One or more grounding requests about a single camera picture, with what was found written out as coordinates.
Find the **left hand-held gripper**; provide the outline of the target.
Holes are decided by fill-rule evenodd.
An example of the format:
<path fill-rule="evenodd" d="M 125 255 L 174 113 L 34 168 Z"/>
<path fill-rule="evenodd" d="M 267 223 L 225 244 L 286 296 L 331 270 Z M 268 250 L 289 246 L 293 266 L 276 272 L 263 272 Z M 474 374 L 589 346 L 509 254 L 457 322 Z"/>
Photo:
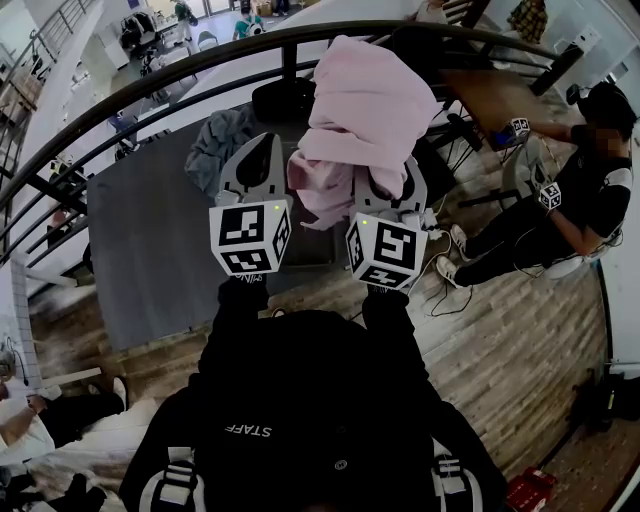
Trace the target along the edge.
<path fill-rule="evenodd" d="M 281 138 L 266 132 L 242 145 L 225 163 L 220 190 L 265 200 L 286 193 Z M 216 206 L 209 210 L 211 252 L 227 274 L 277 272 L 292 233 L 285 199 Z"/>

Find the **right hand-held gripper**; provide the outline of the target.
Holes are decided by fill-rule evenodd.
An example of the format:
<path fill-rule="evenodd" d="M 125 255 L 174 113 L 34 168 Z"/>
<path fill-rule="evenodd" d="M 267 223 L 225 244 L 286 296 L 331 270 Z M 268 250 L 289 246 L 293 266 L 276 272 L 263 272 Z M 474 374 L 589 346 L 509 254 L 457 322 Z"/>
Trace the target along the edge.
<path fill-rule="evenodd" d="M 368 167 L 354 171 L 351 224 L 345 235 L 351 274 L 368 285 L 399 290 L 421 271 L 428 234 L 423 229 L 428 188 L 414 157 L 405 162 L 400 206 L 380 202 Z"/>

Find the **grey-green clothes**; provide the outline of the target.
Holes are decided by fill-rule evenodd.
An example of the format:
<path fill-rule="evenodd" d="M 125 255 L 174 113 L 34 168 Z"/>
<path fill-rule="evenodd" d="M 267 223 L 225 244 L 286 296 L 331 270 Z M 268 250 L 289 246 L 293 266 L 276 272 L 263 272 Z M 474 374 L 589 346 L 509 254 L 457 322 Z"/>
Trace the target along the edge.
<path fill-rule="evenodd" d="M 239 109 L 213 112 L 202 125 L 190 148 L 184 171 L 209 198 L 214 198 L 219 191 L 224 165 L 252 139 L 255 121 L 253 108 L 244 105 Z"/>

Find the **grey plastic basket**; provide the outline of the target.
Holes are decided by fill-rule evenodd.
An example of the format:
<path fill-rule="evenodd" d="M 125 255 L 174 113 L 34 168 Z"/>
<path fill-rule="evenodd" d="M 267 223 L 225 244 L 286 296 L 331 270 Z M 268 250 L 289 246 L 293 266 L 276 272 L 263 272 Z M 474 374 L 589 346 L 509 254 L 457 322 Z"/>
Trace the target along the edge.
<path fill-rule="evenodd" d="M 315 84 L 304 78 L 279 79 L 257 87 L 252 93 L 255 114 L 254 131 L 272 132 L 280 136 L 283 159 L 297 150 L 308 129 L 308 119 L 314 103 Z M 296 191 L 286 187 L 293 198 L 291 208 L 292 236 L 283 266 L 287 269 L 319 269 L 347 262 L 344 235 L 347 222 L 341 221 L 326 231 L 307 228 L 317 218 L 302 204 Z"/>

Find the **pink clothes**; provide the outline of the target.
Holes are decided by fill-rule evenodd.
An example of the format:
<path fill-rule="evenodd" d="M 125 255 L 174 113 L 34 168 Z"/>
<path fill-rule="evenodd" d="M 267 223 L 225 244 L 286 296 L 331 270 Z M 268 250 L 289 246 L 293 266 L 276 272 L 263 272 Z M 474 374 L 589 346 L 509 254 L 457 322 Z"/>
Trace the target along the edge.
<path fill-rule="evenodd" d="M 354 203 L 356 169 L 401 197 L 405 163 L 438 113 L 429 85 L 392 51 L 337 37 L 314 71 L 309 128 L 287 163 L 287 183 L 325 231 Z"/>

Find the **person's left forearm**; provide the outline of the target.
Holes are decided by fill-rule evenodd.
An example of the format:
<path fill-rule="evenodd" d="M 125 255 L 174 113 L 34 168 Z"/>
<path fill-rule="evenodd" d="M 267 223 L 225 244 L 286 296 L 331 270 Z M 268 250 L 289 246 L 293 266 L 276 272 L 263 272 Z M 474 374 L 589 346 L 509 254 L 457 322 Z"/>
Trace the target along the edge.
<path fill-rule="evenodd" d="M 246 328 L 268 307 L 269 293 L 265 274 L 230 277 L 218 290 L 218 311 L 213 320 L 214 333 L 230 333 Z"/>

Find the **person's right forearm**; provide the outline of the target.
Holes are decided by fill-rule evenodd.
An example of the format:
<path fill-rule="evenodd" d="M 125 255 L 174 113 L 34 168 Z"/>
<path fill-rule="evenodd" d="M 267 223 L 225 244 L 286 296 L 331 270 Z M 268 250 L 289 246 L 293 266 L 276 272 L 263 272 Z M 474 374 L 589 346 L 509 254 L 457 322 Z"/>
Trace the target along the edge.
<path fill-rule="evenodd" d="M 407 294 L 375 285 L 367 286 L 362 304 L 365 327 L 381 347 L 381 351 L 404 368 L 425 368 L 414 336 L 414 325 L 408 315 Z"/>

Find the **dark red printed packet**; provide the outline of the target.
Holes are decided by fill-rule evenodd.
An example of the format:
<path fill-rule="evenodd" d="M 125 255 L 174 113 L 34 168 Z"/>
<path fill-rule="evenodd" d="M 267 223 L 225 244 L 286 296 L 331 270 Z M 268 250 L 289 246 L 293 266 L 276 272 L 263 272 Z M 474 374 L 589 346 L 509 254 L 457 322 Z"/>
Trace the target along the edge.
<path fill-rule="evenodd" d="M 506 504 L 510 512 L 541 512 L 551 498 L 557 479 L 529 467 L 507 486 Z"/>

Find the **black office chair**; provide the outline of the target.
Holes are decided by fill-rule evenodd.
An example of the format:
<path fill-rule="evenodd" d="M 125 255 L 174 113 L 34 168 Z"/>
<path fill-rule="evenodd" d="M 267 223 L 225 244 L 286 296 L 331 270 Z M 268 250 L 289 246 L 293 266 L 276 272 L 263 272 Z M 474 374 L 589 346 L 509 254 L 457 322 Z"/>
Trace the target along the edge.
<path fill-rule="evenodd" d="M 478 54 L 465 41 L 444 39 L 425 28 L 404 26 L 392 34 L 392 49 L 412 71 L 425 81 L 438 100 L 445 104 L 436 108 L 441 114 L 453 105 L 455 97 L 446 86 L 445 70 L 470 70 L 481 62 Z M 454 172 L 438 150 L 458 139 L 470 143 L 478 151 L 482 147 L 470 120 L 460 114 L 448 113 L 442 128 L 430 129 L 416 142 L 412 157 L 427 186 L 427 204 L 432 205 L 456 186 Z"/>

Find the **person's black jacket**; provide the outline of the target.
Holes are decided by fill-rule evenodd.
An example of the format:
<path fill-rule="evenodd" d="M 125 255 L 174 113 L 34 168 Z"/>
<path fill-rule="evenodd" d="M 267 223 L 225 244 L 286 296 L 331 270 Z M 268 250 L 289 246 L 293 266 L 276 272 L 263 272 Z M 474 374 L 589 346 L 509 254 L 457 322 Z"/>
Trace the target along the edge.
<path fill-rule="evenodd" d="M 507 484 L 425 369 L 325 311 L 212 331 L 167 397 L 119 495 L 151 512 L 173 448 L 191 451 L 206 512 L 502 512 Z"/>

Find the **white tiled table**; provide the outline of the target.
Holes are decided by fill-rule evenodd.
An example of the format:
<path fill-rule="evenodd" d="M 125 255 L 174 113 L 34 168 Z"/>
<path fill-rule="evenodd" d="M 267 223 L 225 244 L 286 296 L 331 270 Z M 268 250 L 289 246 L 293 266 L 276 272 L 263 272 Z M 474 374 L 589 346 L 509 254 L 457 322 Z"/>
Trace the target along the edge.
<path fill-rule="evenodd" d="M 63 385 L 102 374 L 99 367 L 43 378 L 36 356 L 28 309 L 27 280 L 71 286 L 73 279 L 27 268 L 23 258 L 0 265 L 0 381 L 17 378 L 28 390 L 55 391 Z"/>

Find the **black bag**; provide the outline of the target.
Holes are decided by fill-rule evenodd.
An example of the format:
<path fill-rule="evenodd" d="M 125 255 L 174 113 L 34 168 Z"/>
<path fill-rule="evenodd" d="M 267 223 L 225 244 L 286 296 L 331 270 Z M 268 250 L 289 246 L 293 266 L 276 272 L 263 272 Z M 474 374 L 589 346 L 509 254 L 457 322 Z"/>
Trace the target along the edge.
<path fill-rule="evenodd" d="M 615 419 L 640 421 L 640 377 L 605 374 L 599 380 L 592 370 L 585 382 L 574 386 L 575 400 L 568 421 L 584 425 L 590 433 L 607 432 Z"/>

